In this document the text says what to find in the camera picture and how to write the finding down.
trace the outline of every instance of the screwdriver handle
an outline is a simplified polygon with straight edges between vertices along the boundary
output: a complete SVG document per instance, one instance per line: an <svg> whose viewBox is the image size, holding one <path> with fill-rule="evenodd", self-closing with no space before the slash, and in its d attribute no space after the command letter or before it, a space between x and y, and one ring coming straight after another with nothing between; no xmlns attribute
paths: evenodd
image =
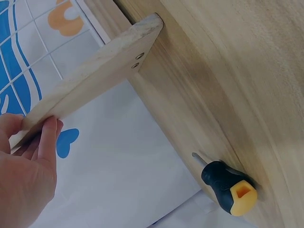
<svg viewBox="0 0 304 228"><path fill-rule="evenodd" d="M219 205L231 215L246 214L257 201L254 182L246 174L221 161L209 163L203 169L201 178L211 186Z"/></svg>

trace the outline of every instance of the hand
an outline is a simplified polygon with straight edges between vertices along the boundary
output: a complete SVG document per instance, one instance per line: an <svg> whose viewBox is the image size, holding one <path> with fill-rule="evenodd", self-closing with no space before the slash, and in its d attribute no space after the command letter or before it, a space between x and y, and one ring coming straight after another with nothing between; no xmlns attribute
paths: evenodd
<svg viewBox="0 0 304 228"><path fill-rule="evenodd" d="M18 133L23 117L0 116L0 227L27 228L55 194L56 141L63 123L47 119L41 136L10 154L9 138Z"/></svg>

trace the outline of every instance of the screw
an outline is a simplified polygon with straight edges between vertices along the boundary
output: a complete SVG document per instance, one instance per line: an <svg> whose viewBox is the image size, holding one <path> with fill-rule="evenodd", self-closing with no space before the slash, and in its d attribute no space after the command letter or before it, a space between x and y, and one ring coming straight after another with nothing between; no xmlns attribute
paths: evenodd
<svg viewBox="0 0 304 228"><path fill-rule="evenodd" d="M135 63L131 68L134 69L139 66L139 63Z"/></svg>
<svg viewBox="0 0 304 228"><path fill-rule="evenodd" d="M138 55L135 59L138 60L144 56L144 52L142 52L140 55Z"/></svg>

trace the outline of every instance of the wooden shelf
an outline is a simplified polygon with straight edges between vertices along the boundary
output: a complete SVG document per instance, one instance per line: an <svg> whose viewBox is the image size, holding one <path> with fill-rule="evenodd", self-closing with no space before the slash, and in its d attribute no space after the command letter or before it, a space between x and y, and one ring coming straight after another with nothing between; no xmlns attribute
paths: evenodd
<svg viewBox="0 0 304 228"><path fill-rule="evenodd" d="M202 188L221 159L260 185L246 215L301 227L304 214L304 8L294 1L85 0L110 38L156 12L165 27L129 81Z"/></svg>

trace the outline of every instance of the white grid pattern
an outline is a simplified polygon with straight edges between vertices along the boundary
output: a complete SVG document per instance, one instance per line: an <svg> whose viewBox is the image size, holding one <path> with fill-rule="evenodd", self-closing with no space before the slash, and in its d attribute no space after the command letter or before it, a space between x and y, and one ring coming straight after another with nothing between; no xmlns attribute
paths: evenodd
<svg viewBox="0 0 304 228"><path fill-rule="evenodd" d="M16 1L13 2L13 3L10 2L9 6L8 6L6 9L4 9L2 12L0 12L0 14L4 13L4 12L5 12L6 10L8 10L10 7L13 7L13 5L15 5L16 3L18 3L19 1L20 1L20 0L16 0ZM7 76L8 76L8 79L9 79L9 83L8 83L7 85L5 85L5 86L0 90L0 94L3 93L8 87L11 86L12 89L13 89L13 92L14 92L16 98L17 98L17 101L18 101L18 103L19 103L19 105L20 105L20 107L21 107L21 109L22 109L22 111L23 111L23 113L24 113L24 114L27 114L27 112L25 111L25 108L23 107L22 102L21 102L21 100L20 100L20 98L19 98L19 96L18 96L18 94L17 94L17 92L16 92L16 89L15 89L13 83L14 83L18 78L20 78L25 72L27 72L30 68L32 68L37 62L39 62L40 60L42 60L43 58L45 58L45 57L47 57L47 56L50 57L50 60L51 60L51 62L52 62L52 64L53 64L54 68L56 69L56 71L57 71L57 73L58 73L60 79L62 80L62 79L63 79L62 74L60 73L60 71L59 71L57 65L55 64L54 59L53 59L53 57L52 57L51 54L52 54L54 51L58 50L58 49L59 49L60 47L62 47L63 45L65 45L66 43L72 41L73 39L75 39L75 38L77 38L77 37L79 37L79 36L81 36L82 34L86 33L86 32L89 31L89 30L91 31L91 33L93 33L93 37L95 37L96 41L97 41L99 44L100 44L100 42L101 42L101 39L100 39L99 36L96 37L96 31L94 30L94 28L92 27L92 25L89 23L89 20L86 18L85 14L84 14L83 11L80 9L79 5L78 5L78 4L75 4L75 2L74 2L73 6L77 8L77 10L78 10L78 12L79 12L79 14L80 14L82 20L85 22L85 24L86 24L89 28L86 29L86 30L84 30L84 31L82 31L82 32L80 32L79 34L77 34L76 36L74 36L74 37L71 38L70 40L64 42L63 44L59 45L58 47L56 47L56 48L53 49L52 51L49 51L49 49L48 49L47 46L46 46L45 41L43 40L43 38L42 38L42 36L41 36L40 31L39 31L39 29L38 29L38 26L37 26L37 23L36 23L36 19L38 19L38 18L40 18L41 16L43 16L43 15L49 13L49 12L52 11L54 8L56 8L57 6L59 6L59 5L61 5L61 4L64 4L64 3L68 2L68 0L64 0L64 1L61 2L60 4L57 4L56 6L49 8L47 11L45 11L45 12L39 14L39 15L36 16L35 18L33 17L33 14L32 14L32 12L31 12L31 10L30 10L28 1L27 1L27 0L24 0L24 1L25 1L25 4L26 4L27 8L28 8L29 14L30 14L30 16L31 16L31 20L30 20L29 22L27 22L27 23L26 23L24 26L22 26L21 28L17 28L16 31L11 31L10 36L7 37L5 40L3 40L3 41L0 43L0 47L1 47L6 41L8 41L9 39L11 39L15 34L17 34L20 30L22 30L22 29L25 28L27 25L29 25L30 23L33 22L34 25L35 25L35 28L36 28L36 32L38 33L38 36L39 36L39 38L40 38L40 40L41 40L41 42L42 42L42 44L43 44L43 47L44 47L44 49L46 50L46 54L44 54L43 56L41 56L40 58L38 58L37 60L35 60L32 64L29 64L29 66L28 66L27 68L23 69L23 70L21 71L21 73L19 73L16 77L14 77L13 79L11 79L11 76L10 76L10 74L9 74L7 65L6 65L6 63L5 63L5 61L4 61L3 52L2 52L2 50L1 50L1 48L0 48L0 57L1 57L1 60L2 60L2 62L3 62L4 68L5 68L5 72L6 72Z"/></svg>

